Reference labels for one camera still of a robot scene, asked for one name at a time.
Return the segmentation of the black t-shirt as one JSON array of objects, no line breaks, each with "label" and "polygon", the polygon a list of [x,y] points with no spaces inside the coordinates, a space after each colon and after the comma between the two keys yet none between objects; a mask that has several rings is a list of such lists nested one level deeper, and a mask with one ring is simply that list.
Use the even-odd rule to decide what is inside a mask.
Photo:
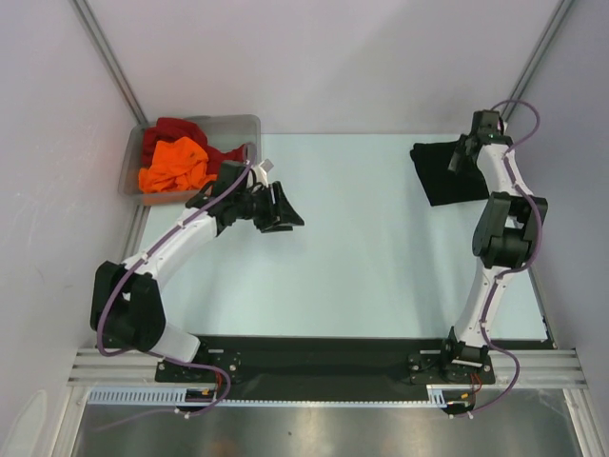
[{"label": "black t-shirt", "polygon": [[481,172],[449,168],[459,142],[415,143],[410,158],[431,207],[484,201],[489,192]]}]

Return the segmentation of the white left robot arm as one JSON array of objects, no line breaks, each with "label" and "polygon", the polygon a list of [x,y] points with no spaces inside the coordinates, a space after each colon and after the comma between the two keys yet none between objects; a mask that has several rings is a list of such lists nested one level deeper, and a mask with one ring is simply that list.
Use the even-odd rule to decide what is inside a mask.
[{"label": "white left robot arm", "polygon": [[104,356],[130,349],[177,362],[187,379],[204,378],[209,356],[198,337],[167,320],[163,288],[183,263],[238,220],[262,233],[291,231],[305,224],[282,184],[232,185],[215,196],[189,200],[175,224],[142,253],[121,263],[106,261],[95,273],[90,324]]}]

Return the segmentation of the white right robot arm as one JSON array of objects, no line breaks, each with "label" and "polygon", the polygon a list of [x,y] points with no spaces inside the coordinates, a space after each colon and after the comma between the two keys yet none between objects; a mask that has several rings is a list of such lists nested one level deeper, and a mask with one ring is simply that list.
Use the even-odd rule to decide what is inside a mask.
[{"label": "white right robot arm", "polygon": [[489,196],[472,239],[474,280],[460,318],[442,343],[439,370],[450,382],[490,365],[490,332],[502,296],[513,277],[529,269],[539,254],[549,210],[547,199],[524,183],[514,147],[484,145],[474,165]]}]

